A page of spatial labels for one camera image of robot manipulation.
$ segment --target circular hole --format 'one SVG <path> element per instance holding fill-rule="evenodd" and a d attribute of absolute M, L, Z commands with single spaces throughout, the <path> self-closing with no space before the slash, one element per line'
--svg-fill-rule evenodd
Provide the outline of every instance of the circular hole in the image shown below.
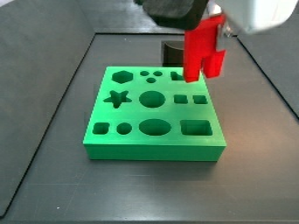
<path fill-rule="evenodd" d="M 131 130 L 133 130 L 133 126 L 127 122 L 123 122 L 117 126 L 117 132 L 121 135 L 127 135 L 131 132 Z"/>
<path fill-rule="evenodd" d="M 165 105 L 165 95 L 157 91 L 147 91 L 139 97 L 141 103 L 150 109 L 159 108 Z"/>
<path fill-rule="evenodd" d="M 141 131 L 147 134 L 149 136 L 162 136 L 167 134 L 173 126 L 171 124 L 161 119 L 149 119 L 141 122 L 139 124 Z"/>
<path fill-rule="evenodd" d="M 162 76 L 162 75 L 163 75 L 163 73 L 162 73 L 162 72 L 159 72 L 159 71 L 157 71 L 157 72 L 154 72 L 154 75 L 155 75 L 155 76 Z"/>
<path fill-rule="evenodd" d="M 149 83 L 155 83 L 155 78 L 149 78 L 146 81 L 147 81 Z"/>
<path fill-rule="evenodd" d="M 147 72 L 147 71 L 143 71 L 142 73 L 141 73 L 141 75 L 143 75 L 143 76 L 147 76 L 150 73 Z"/>

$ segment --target rectangular hole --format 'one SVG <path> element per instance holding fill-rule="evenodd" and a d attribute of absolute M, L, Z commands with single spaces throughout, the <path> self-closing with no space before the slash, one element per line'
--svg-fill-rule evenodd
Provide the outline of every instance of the rectangular hole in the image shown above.
<path fill-rule="evenodd" d="M 195 95 L 193 97 L 193 100 L 194 100 L 195 104 L 207 104 L 209 103 L 207 98 L 206 98 L 205 95 Z"/>
<path fill-rule="evenodd" d="M 177 94 L 174 96 L 174 102 L 181 103 L 181 104 L 187 104 L 189 103 L 187 95 L 186 94 Z"/>
<path fill-rule="evenodd" d="M 95 135 L 106 135 L 109 133 L 109 122 L 97 122 L 94 125 L 93 133 Z"/>
<path fill-rule="evenodd" d="M 182 120 L 182 133 L 186 136 L 211 136 L 211 123 L 206 120 Z"/>

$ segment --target hexagonal hole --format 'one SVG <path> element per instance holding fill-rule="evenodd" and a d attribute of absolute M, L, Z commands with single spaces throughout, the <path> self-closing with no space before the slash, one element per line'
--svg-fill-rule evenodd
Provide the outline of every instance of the hexagonal hole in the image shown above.
<path fill-rule="evenodd" d="M 130 82 L 134 79 L 134 74 L 130 73 L 129 71 L 122 71 L 118 73 L 114 73 L 113 75 L 113 81 L 125 84 Z"/>

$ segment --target star-shaped hole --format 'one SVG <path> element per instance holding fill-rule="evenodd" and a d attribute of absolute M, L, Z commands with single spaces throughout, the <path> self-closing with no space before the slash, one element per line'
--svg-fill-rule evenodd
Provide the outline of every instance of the star-shaped hole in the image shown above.
<path fill-rule="evenodd" d="M 129 91 L 122 93 L 117 91 L 110 91 L 111 97 L 109 97 L 105 102 L 113 102 L 114 108 L 118 109 L 123 102 L 131 102 L 133 100 L 127 98 Z"/>

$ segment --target red block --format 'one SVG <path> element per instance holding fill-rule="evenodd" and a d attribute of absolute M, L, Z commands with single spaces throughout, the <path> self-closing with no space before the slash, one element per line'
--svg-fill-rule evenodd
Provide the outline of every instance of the red block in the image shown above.
<path fill-rule="evenodd" d="M 202 69 L 207 78 L 221 76 L 226 51 L 218 52 L 217 41 L 219 25 L 225 22 L 225 15 L 211 17 L 185 33 L 183 77 L 187 82 L 199 80 Z"/>

